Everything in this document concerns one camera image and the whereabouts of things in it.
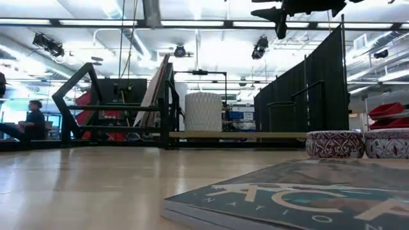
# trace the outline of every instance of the white cylinder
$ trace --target white cylinder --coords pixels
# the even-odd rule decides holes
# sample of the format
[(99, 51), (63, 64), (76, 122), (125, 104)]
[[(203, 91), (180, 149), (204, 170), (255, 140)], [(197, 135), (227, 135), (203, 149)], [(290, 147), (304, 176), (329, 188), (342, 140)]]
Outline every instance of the white cylinder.
[(215, 93), (191, 93), (185, 97), (186, 131), (222, 131), (222, 97)]

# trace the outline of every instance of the red patterned bowl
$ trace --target red patterned bowl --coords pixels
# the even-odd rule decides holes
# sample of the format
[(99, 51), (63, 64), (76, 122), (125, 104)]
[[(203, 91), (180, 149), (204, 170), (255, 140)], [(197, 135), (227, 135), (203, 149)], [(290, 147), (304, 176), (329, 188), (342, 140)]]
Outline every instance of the red patterned bowl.
[(365, 145), (369, 158), (409, 159), (409, 128), (368, 131)]
[(318, 131), (307, 134), (307, 153), (312, 158), (362, 158), (362, 134), (351, 131)]

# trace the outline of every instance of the seated person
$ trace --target seated person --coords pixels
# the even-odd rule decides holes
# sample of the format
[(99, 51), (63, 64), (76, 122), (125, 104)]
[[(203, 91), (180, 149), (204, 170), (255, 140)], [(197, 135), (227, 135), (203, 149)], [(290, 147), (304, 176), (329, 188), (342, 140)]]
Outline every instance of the seated person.
[(31, 111), (25, 122), (20, 122), (21, 130), (12, 126), (0, 123), (0, 131), (20, 141), (45, 140), (45, 119), (41, 112), (42, 104), (38, 100), (32, 100), (29, 103)]

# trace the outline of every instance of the black curtain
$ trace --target black curtain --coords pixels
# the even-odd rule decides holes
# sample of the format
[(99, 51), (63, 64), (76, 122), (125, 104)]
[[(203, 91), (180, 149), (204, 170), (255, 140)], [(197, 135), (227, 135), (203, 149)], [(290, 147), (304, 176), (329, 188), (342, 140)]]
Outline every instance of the black curtain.
[(348, 130), (348, 97), (340, 26), (307, 58), (306, 69), (309, 86), (325, 81), (324, 95), (321, 86), (308, 91), (310, 131)]

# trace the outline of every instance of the ceiling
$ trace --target ceiling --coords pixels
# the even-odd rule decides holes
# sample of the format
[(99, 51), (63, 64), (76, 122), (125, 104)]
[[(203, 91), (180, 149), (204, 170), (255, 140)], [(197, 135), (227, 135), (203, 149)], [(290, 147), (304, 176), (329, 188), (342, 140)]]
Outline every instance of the ceiling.
[[(143, 19), (141, 0), (126, 0), (124, 16), (134, 18), (134, 5), (137, 1), (136, 19)], [(41, 19), (118, 19), (114, 12), (122, 11), (122, 0), (14, 0), (0, 1), (0, 18), (41, 18)], [(389, 0), (367, 0), (359, 4), (348, 4), (343, 13), (349, 22), (406, 22), (409, 12), (409, 1), (397, 0), (388, 4)], [(162, 20), (259, 20), (251, 16), (252, 10), (279, 6), (278, 3), (251, 3), (251, 0), (160, 0)], [(328, 20), (326, 12), (316, 12), (311, 15), (299, 14), (294, 21)], [(330, 19), (340, 21), (340, 16)], [(52, 59), (48, 53), (32, 44), (35, 33), (61, 42), (65, 49), (64, 58)], [(118, 78), (124, 72), (124, 78), (152, 78), (161, 57), (165, 53), (173, 53), (178, 44), (183, 44), (192, 57), (171, 58), (174, 69), (178, 71), (204, 69), (228, 73), (229, 81), (239, 81), (245, 77), (247, 81), (263, 81), (256, 84), (256, 89), (240, 88), (237, 83), (229, 84), (230, 93), (250, 95), (264, 87), (265, 82), (274, 81), (275, 76), (283, 74), (310, 54), (329, 34), (329, 31), (289, 31), (286, 39), (277, 40), (272, 30), (237, 30), (237, 29), (136, 29), (132, 37), (133, 43), (126, 36), (121, 36), (121, 30), (101, 30), (98, 28), (56, 28), (56, 27), (22, 27), (4, 26), (0, 30), (0, 50), (11, 54), (16, 60), (3, 60), (3, 64), (17, 65), (18, 71), (7, 69), (6, 78), (15, 87), (29, 86), (33, 97), (48, 98), (51, 89), (57, 89), (61, 81), (69, 78), (91, 57), (104, 60), (102, 66), (95, 66), (99, 77)], [(348, 76), (371, 71), (353, 79), (352, 82), (376, 82), (386, 73), (400, 71), (409, 61), (403, 54), (409, 47), (404, 42), (389, 44), (396, 47), (387, 59), (375, 60), (368, 55), (358, 56), (354, 50), (354, 40), (366, 34), (367, 42), (384, 35), (385, 32), (347, 31), (346, 46), (349, 54)], [(267, 36), (270, 42), (269, 51), (260, 60), (253, 60), (251, 53), (260, 36)], [(125, 70), (125, 64), (130, 56), (130, 68)], [(38, 82), (38, 79), (52, 80), (51, 83)], [(224, 93), (222, 84), (197, 83), (203, 80), (223, 80), (224, 76), (192, 76), (178, 74), (176, 81), (188, 82), (190, 90), (215, 91)], [(69, 97), (81, 94), (81, 89), (87, 86), (82, 82), (75, 90), (78, 92)], [(351, 84), (350, 91), (372, 85)], [(360, 98), (367, 89), (354, 93)]]

